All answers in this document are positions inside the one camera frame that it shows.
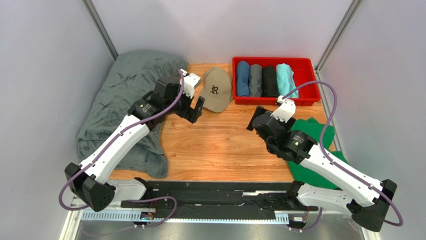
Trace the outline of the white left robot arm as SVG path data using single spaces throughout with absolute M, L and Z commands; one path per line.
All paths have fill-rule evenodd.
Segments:
M 144 180 L 111 180 L 110 175 L 131 148 L 164 122 L 166 116 L 175 114 L 190 123 L 198 120 L 205 100 L 199 97 L 195 108 L 191 104 L 200 82 L 194 74 L 181 80 L 162 77 L 154 90 L 133 103 L 116 130 L 94 153 L 80 164 L 70 163 L 65 168 L 66 185 L 84 202 L 84 209 L 100 212 L 113 202 L 143 198 L 148 188 Z

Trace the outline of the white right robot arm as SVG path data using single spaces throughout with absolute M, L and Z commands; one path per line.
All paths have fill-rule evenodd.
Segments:
M 266 150 L 287 162 L 309 169 L 332 182 L 337 189 L 315 187 L 294 181 L 288 197 L 306 207 L 318 207 L 349 215 L 358 225 L 372 232 L 380 232 L 397 184 L 378 180 L 359 172 L 343 162 L 313 137 L 300 130 L 292 130 L 295 118 L 278 118 L 272 111 L 257 106 L 247 126 L 264 140 Z

